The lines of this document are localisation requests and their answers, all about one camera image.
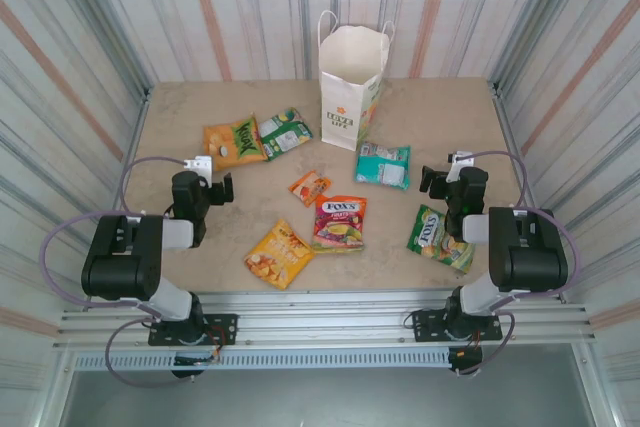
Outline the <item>orange green chips bag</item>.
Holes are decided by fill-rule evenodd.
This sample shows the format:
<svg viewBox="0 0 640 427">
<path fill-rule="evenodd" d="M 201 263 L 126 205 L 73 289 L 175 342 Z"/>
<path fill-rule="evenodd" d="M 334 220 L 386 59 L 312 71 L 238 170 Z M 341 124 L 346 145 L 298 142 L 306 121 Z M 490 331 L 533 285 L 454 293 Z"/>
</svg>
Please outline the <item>orange green chips bag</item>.
<svg viewBox="0 0 640 427">
<path fill-rule="evenodd" d="M 205 127 L 203 145 L 216 172 L 268 159 L 254 115 L 230 124 Z"/>
</svg>

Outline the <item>green white snack bag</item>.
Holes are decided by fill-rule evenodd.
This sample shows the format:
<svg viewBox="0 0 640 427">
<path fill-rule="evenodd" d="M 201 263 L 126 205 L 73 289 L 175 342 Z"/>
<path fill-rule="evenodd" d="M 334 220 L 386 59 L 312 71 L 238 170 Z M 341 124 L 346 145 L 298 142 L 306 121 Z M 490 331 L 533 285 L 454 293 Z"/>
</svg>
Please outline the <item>green white snack bag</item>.
<svg viewBox="0 0 640 427">
<path fill-rule="evenodd" d="M 287 108 L 258 125 L 268 161 L 310 141 L 313 134 L 295 108 Z"/>
</svg>

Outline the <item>green Fox's candy bag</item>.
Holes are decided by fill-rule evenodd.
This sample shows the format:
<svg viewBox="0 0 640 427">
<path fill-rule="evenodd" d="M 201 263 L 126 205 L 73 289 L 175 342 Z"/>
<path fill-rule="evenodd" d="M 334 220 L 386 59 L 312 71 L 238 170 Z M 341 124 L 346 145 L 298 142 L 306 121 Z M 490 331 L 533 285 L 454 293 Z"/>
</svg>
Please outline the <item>green Fox's candy bag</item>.
<svg viewBox="0 0 640 427">
<path fill-rule="evenodd" d="M 442 213 L 426 205 L 418 210 L 407 248 L 462 274 L 469 272 L 475 253 L 474 245 L 458 242 L 446 231 Z"/>
</svg>

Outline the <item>white paper bag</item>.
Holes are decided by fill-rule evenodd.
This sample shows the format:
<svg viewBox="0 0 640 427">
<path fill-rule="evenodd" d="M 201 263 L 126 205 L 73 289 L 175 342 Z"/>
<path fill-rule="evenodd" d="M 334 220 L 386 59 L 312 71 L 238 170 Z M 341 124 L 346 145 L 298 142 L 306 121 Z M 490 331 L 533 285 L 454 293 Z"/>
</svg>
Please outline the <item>white paper bag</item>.
<svg viewBox="0 0 640 427">
<path fill-rule="evenodd" d="M 380 31 L 336 25 L 317 37 L 323 142 L 355 151 L 367 136 L 394 36 L 388 20 Z"/>
</svg>

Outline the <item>teal snack packet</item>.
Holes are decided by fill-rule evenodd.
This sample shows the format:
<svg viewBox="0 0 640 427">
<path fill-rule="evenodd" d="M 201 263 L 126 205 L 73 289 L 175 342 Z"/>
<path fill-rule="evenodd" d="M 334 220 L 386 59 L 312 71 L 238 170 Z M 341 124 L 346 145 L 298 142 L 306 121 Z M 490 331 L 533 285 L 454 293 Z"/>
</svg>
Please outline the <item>teal snack packet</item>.
<svg viewBox="0 0 640 427">
<path fill-rule="evenodd" d="M 357 155 L 355 181 L 407 190 L 410 157 L 410 146 L 387 148 L 363 142 Z"/>
</svg>

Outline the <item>small orange snack packet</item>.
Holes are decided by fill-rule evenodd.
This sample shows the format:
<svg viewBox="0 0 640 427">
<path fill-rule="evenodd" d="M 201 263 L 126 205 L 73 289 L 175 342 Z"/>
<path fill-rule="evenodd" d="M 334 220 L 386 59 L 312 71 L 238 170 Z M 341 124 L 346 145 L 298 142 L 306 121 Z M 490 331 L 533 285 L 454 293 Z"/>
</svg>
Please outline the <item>small orange snack packet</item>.
<svg viewBox="0 0 640 427">
<path fill-rule="evenodd" d="M 320 194 L 331 186 L 331 180 L 311 170 L 294 182 L 289 191 L 296 196 L 305 207 L 311 206 Z"/>
</svg>

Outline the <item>aluminium rail frame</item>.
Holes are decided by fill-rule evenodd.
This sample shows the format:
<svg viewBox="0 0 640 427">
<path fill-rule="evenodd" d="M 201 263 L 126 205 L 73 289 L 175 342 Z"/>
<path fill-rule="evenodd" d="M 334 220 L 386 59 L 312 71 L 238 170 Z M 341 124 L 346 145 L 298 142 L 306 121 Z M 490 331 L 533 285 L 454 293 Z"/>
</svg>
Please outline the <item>aluminium rail frame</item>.
<svg viewBox="0 0 640 427">
<path fill-rule="evenodd" d="M 411 344 L 408 314 L 443 307 L 447 289 L 203 293 L 207 313 L 236 314 L 239 348 L 373 347 Z M 557 297 L 513 302 L 513 345 L 591 343 L 588 314 Z"/>
</svg>

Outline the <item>red Fox's candy bag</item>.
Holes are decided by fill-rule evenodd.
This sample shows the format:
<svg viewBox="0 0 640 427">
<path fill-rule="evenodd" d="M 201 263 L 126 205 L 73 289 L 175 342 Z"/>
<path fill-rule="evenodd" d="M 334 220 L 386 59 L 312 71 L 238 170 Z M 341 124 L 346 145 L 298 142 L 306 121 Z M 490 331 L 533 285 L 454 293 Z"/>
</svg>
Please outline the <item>red Fox's candy bag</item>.
<svg viewBox="0 0 640 427">
<path fill-rule="evenodd" d="M 312 248 L 316 253 L 350 253 L 364 249 L 363 223 L 367 199 L 319 196 L 315 203 Z"/>
</svg>

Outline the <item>yellow chips bag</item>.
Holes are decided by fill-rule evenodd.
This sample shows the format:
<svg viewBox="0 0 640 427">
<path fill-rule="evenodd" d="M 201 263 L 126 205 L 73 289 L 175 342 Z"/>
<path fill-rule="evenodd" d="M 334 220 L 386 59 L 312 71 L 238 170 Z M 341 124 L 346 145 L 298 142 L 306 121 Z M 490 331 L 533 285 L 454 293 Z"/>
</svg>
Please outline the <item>yellow chips bag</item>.
<svg viewBox="0 0 640 427">
<path fill-rule="evenodd" d="M 312 248 L 279 219 L 245 256 L 244 264 L 259 279 L 285 290 L 314 257 Z"/>
</svg>

